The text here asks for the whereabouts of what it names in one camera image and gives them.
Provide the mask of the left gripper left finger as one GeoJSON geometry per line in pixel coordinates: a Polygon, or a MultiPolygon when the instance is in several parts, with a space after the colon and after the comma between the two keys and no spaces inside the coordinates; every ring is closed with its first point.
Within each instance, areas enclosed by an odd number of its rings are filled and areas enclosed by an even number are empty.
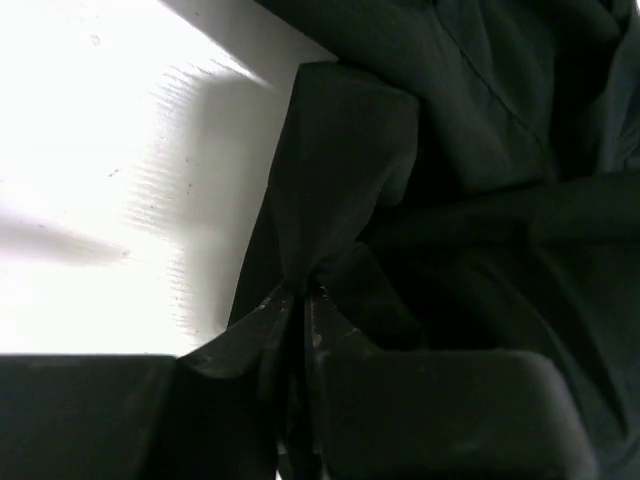
{"type": "Polygon", "coordinates": [[[5,355],[5,479],[272,479],[261,364],[294,306],[282,289],[180,358],[5,355]]]}

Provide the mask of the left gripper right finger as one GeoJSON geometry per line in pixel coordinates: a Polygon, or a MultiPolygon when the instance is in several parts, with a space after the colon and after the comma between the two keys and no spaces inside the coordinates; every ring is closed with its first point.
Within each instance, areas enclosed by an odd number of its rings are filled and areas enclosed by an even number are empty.
{"type": "Polygon", "coordinates": [[[304,306],[314,446],[325,479],[595,479],[569,390],[522,351],[378,348],[315,293],[304,306]]]}

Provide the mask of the black trousers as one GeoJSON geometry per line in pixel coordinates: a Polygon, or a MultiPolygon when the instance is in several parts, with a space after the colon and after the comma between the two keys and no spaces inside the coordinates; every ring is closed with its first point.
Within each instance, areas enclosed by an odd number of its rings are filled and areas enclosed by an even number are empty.
{"type": "Polygon", "coordinates": [[[267,1],[299,67],[228,328],[294,300],[261,364],[276,475],[325,479],[304,306],[378,348],[548,359],[639,475],[639,11],[632,1],[267,1]]]}

